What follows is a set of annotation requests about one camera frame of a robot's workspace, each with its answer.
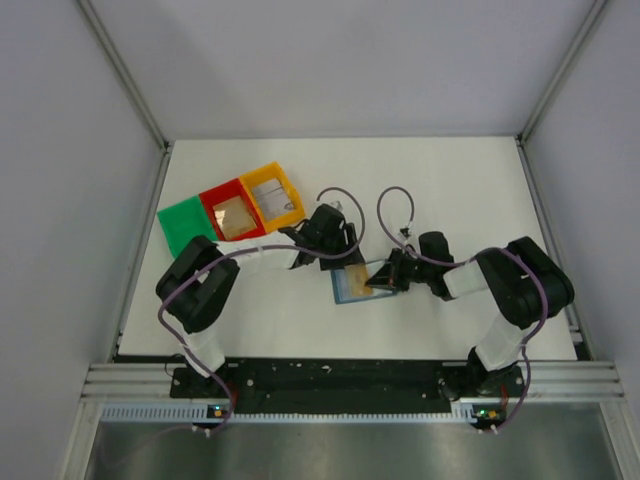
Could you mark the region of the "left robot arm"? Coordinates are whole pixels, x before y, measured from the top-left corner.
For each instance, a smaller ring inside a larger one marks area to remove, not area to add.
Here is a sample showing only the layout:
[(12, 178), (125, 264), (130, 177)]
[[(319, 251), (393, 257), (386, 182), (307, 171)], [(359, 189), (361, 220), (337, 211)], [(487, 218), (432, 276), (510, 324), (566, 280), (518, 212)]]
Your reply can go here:
[(320, 204), (309, 219), (259, 237), (212, 241), (192, 238), (155, 287), (161, 301), (160, 323), (178, 340), (194, 370), (192, 384), (205, 396), (226, 387), (221, 367), (225, 354), (215, 322), (223, 312), (236, 281), (269, 270), (293, 270), (320, 261), (322, 270), (342, 268), (363, 260), (361, 234), (343, 213)]

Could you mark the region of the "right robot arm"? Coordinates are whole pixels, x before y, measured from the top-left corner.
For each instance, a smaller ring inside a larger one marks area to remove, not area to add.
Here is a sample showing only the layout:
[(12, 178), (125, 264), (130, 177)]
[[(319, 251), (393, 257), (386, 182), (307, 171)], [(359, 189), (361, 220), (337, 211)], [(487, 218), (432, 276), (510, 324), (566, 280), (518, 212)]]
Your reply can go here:
[(413, 283), (426, 284), (444, 301), (490, 292), (496, 318), (471, 348), (465, 365), (444, 370), (439, 385), (449, 400), (496, 395), (520, 373), (518, 357), (536, 328), (573, 302), (570, 279), (528, 236), (501, 249), (483, 250), (462, 263), (454, 261), (443, 233), (427, 232), (418, 241), (419, 255), (411, 246), (393, 249), (365, 285), (396, 293), (408, 291)]

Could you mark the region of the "gold credit card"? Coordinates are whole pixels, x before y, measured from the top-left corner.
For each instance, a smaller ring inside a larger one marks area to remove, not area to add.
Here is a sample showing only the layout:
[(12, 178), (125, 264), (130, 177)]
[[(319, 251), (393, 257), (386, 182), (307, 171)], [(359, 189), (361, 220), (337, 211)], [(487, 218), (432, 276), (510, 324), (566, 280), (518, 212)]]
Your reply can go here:
[(370, 297), (373, 289), (366, 285), (369, 272), (366, 264), (349, 265), (345, 268), (347, 289), (353, 298)]

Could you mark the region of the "blue leather card holder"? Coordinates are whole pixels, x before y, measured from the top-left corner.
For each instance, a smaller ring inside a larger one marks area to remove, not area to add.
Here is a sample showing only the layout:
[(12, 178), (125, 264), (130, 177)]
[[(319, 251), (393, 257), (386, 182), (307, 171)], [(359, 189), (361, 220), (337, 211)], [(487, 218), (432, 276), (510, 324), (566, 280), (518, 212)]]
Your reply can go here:
[[(367, 270), (369, 272), (369, 277), (371, 277), (377, 270), (379, 270), (382, 267), (383, 262), (384, 262), (383, 260), (378, 260), (378, 261), (366, 263)], [(351, 297), (347, 289), (345, 268), (331, 271), (334, 301), (337, 305), (371, 301), (376, 299), (388, 298), (396, 295), (395, 292), (373, 289), (373, 294), (370, 297), (359, 298), (359, 299)]]

